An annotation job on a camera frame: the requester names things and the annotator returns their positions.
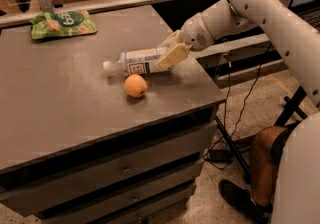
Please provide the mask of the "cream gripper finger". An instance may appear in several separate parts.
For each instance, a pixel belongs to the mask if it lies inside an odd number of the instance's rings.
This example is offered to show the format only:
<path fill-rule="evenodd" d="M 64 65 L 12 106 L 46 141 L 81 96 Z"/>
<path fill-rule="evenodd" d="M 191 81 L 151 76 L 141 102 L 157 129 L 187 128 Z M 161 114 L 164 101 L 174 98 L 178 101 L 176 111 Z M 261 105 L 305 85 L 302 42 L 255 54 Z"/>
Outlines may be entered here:
<path fill-rule="evenodd" d="M 189 55 L 189 47 L 185 43 L 178 43 L 171 47 L 168 52 L 160 58 L 158 66 L 163 70 L 169 70 L 174 65 L 185 60 Z"/>
<path fill-rule="evenodd" d="M 182 46 L 183 42 L 181 40 L 180 34 L 181 34 L 181 31 L 176 30 L 159 45 L 159 48 L 166 48 L 170 50 L 176 46 Z"/>

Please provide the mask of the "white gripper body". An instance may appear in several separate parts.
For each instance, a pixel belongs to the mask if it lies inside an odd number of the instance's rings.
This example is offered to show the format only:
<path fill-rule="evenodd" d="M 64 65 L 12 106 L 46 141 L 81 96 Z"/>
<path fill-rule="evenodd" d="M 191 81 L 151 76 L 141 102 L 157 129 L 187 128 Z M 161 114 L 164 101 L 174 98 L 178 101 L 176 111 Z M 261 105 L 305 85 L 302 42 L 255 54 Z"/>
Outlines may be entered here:
<path fill-rule="evenodd" d="M 180 38 L 191 46 L 193 51 L 201 51 L 215 42 L 209 30 L 209 19 L 203 13 L 197 13 L 189 18 L 180 29 Z"/>

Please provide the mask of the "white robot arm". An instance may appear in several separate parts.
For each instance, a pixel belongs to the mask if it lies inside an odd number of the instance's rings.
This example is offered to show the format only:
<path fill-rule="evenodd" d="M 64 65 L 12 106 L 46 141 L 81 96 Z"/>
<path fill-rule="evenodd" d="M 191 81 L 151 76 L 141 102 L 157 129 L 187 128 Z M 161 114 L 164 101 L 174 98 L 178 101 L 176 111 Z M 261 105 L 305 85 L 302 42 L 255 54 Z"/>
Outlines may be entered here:
<path fill-rule="evenodd" d="M 319 33 L 280 0 L 218 1 L 162 42 L 166 53 L 160 64 L 171 67 L 248 26 L 259 27 L 278 56 L 265 63 L 265 72 L 290 72 L 318 104 Z M 264 128 L 251 144 L 250 187 L 223 179 L 221 196 L 255 224 L 320 224 L 319 138 L 318 114 Z"/>

